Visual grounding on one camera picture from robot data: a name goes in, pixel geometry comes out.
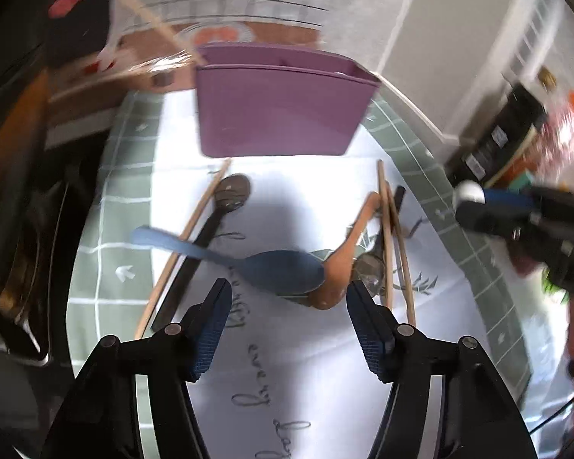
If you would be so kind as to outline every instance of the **wooden chopstick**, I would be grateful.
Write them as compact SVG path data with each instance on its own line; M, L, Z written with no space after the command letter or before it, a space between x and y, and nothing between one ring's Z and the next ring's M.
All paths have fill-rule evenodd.
M219 169L219 172L216 173L215 177L210 182L210 185L208 186L208 188L206 188L206 191L202 195L202 198L197 203L196 208L191 214L187 226L185 226L185 229L183 229L183 233L181 233L181 235L179 236L181 240L189 239L191 231L193 231L193 228L196 226L197 221L200 219L200 215L204 211L204 208L208 204L210 198L212 197L212 194L215 192L215 189L217 189L217 186L219 185L221 179L223 179L223 176L225 175L225 172L228 170L228 167L230 166L231 162L232 162L231 159L229 158L225 159L225 161L221 165L221 168ZM151 318L151 314L153 314L153 310L157 305L157 301L160 299L161 293L164 291L164 288L166 288L166 283L168 282L168 279L170 278L170 275L174 270L178 258L179 254L177 253L170 254L170 257L168 258L168 261L166 262L163 271L161 271L160 278L157 280L157 283L153 287L153 290L151 290L147 306L144 308L144 312L142 313L140 321L138 321L138 326L136 327L136 333L134 334L134 340L139 340L144 335L144 331L145 329L147 329L147 324Z
M404 300L406 300L406 318L408 324L412 326L417 326L417 320L414 314L414 294L413 294L413 282L410 278L410 268L408 267L408 258L406 257L406 244L404 243L404 237L401 233L400 218L398 216L398 211L395 208L395 200L393 200L393 193L391 193L391 186L389 183L386 184L387 195L389 197L389 209L391 210L391 222L393 228L395 229L395 234L398 237L398 246L400 249L400 262L402 266L402 276L404 278Z
M134 13L138 14L145 21L153 24L154 29L171 42L179 51L183 50L191 55L191 58L198 65L207 65L206 60L200 55L193 46L189 46L183 39L180 39L166 22L161 20L155 12L152 12L140 0L118 0L120 3L128 7Z
M385 307L393 308L393 240L391 239L391 217L387 185L385 182L385 166L382 160L377 161L378 193L381 195L381 226L385 244Z

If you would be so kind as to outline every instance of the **white ball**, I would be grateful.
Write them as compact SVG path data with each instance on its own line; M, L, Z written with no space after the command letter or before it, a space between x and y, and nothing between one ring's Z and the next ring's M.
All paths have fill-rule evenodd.
M453 209L456 210L461 202L485 203L485 191L474 181L462 181L453 192Z

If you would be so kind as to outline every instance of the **spoon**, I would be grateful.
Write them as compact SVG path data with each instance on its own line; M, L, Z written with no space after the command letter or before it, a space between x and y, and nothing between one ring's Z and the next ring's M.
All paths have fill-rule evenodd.
M250 194L251 183L245 175L234 174L233 176L224 178L213 193L215 209L210 217L206 219L194 243L197 246L207 248L215 237L224 216L241 208ZM185 295L187 287L194 274L196 274L199 265L199 259L191 256L185 258L166 293L166 297L161 303L160 310L153 320L153 324L151 325L153 332L163 329L164 326L172 321L179 307L179 303L181 303L181 299Z
M346 240L323 262L326 279L319 288L308 294L308 301L313 307L329 309L344 297L351 277L355 247L380 203L378 193L373 191L368 194Z
M323 283L322 263L314 255L295 250L271 250L235 259L179 239L178 236L141 226L132 232L132 243L151 245L234 270L249 284L277 295L302 295Z
M405 193L406 188L401 186L395 190L395 208L398 213ZM383 290L385 279L384 243L383 227L381 227L372 250L361 254L353 263L351 281L361 280L372 297L376 297Z

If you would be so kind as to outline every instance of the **wooden spoon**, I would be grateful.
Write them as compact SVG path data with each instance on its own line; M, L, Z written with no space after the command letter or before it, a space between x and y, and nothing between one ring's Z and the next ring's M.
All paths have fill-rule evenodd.
M329 309L342 300L351 277L355 247L380 203L381 197L374 191L366 197L349 236L323 262L325 281L319 288L308 294L308 301L311 306L317 309Z

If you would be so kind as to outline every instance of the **black spoon handle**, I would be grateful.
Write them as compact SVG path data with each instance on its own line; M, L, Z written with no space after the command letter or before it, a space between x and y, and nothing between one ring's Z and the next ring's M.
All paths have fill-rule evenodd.
M197 246L208 248L210 242L215 237L215 234L219 229L219 225L221 224L221 220L225 214L227 214L225 210L216 208L210 217L206 219L204 227L193 243ZM164 326L172 322L176 309L179 308L179 303L181 303L181 299L185 295L185 291L187 291L187 287L191 282L191 279L194 274L196 274L197 267L200 265L200 262L201 261L199 259L186 257L181 264L174 281L166 293L164 301L161 303L160 310L153 320L153 324L151 325L151 331L153 331L153 333L163 329Z
M404 200L405 193L406 188L404 187L397 187L395 189L395 196L393 197L393 200L395 201L395 209L398 212L398 214L400 213L401 203ZM391 229L393 229L393 226L394 223L393 221L391 221ZM381 229L377 235L377 239L374 242L374 246L372 247L370 253L380 258L381 260L384 260L385 259L384 249L385 249L385 240L383 236L383 227L381 226Z

